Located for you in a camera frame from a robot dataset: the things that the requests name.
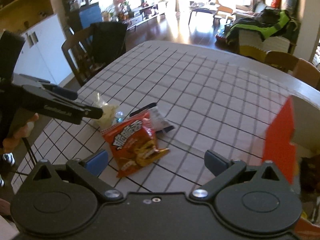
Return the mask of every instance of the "black and white sneaker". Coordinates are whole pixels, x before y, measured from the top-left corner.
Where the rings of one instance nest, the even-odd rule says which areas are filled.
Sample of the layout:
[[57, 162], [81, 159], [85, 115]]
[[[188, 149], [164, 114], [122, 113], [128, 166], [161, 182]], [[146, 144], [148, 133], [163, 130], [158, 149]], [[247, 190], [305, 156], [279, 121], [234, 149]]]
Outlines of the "black and white sneaker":
[[0, 187], [4, 187], [4, 180], [2, 179], [1, 175], [0, 175]]
[[15, 163], [15, 160], [14, 160], [14, 157], [13, 157], [13, 154], [12, 153], [5, 153], [3, 156], [2, 156], [3, 160], [6, 161], [7, 163], [9, 163], [11, 166], [14, 165]]

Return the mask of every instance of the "checkered tablecloth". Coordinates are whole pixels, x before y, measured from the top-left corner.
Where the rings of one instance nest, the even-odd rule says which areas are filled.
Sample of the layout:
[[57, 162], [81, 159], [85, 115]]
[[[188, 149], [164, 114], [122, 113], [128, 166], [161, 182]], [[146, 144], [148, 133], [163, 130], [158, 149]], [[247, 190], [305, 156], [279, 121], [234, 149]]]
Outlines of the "checkered tablecloth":
[[[159, 146], [168, 147], [170, 153], [128, 178], [116, 178], [118, 167], [110, 155], [100, 178], [124, 193], [190, 192], [213, 178], [204, 166], [207, 149], [228, 159], [259, 164], [265, 130], [287, 96], [294, 93], [245, 66], [229, 65], [214, 55], [179, 49], [178, 45], [186, 46], [143, 43], [79, 91], [79, 98], [86, 101], [99, 92], [126, 115], [157, 102], [175, 126], [159, 137]], [[62, 164], [86, 158], [105, 146], [95, 122], [85, 118], [81, 125], [52, 120], [33, 150], [38, 159]], [[31, 168], [26, 157], [18, 170], [29, 173]], [[15, 176], [15, 190], [23, 180], [23, 176]]]

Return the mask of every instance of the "white cabinet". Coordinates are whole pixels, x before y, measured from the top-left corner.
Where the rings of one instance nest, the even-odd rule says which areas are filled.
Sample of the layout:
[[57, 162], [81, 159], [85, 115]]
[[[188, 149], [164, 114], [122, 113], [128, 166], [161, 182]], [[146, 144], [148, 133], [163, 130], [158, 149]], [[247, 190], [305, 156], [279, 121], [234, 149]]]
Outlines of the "white cabinet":
[[57, 15], [53, 15], [22, 35], [26, 43], [19, 55], [15, 73], [60, 84], [71, 74], [61, 46], [65, 41]]

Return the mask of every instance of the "screw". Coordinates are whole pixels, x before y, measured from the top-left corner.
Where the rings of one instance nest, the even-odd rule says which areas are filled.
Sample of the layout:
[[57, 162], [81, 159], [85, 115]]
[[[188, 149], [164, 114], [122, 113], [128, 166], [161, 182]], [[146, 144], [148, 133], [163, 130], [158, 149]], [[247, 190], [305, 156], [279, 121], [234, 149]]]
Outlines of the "screw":
[[107, 197], [107, 198], [117, 198], [117, 197], [120, 197], [121, 195], [121, 192], [116, 190], [116, 189], [111, 189], [111, 190], [107, 190], [104, 195]]
[[151, 201], [151, 199], [144, 199], [144, 200], [143, 200], [143, 203], [145, 203], [145, 204], [151, 204], [152, 201]]
[[194, 197], [202, 198], [202, 197], [207, 197], [208, 192], [204, 189], [196, 189], [192, 192]]
[[159, 197], [154, 197], [154, 198], [152, 199], [152, 201], [153, 201], [153, 202], [160, 202], [160, 201], [161, 201], [161, 198], [159, 198]]

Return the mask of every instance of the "wooden floor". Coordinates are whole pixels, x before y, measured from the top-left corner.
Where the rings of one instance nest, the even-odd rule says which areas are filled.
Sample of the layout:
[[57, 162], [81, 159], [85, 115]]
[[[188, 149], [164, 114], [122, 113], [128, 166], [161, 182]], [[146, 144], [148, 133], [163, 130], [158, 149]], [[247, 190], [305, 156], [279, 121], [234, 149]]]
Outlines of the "wooden floor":
[[[167, 12], [165, 16], [153, 18], [137, 26], [136, 31], [128, 31], [127, 51], [145, 41], [160, 40], [232, 52], [225, 44], [216, 42], [215, 38], [218, 29], [225, 24], [224, 19], [221, 20], [221, 26], [214, 29], [211, 14], [193, 13], [188, 25], [189, 16], [189, 13]], [[80, 89], [76, 79], [71, 80], [65, 87], [74, 91]]]

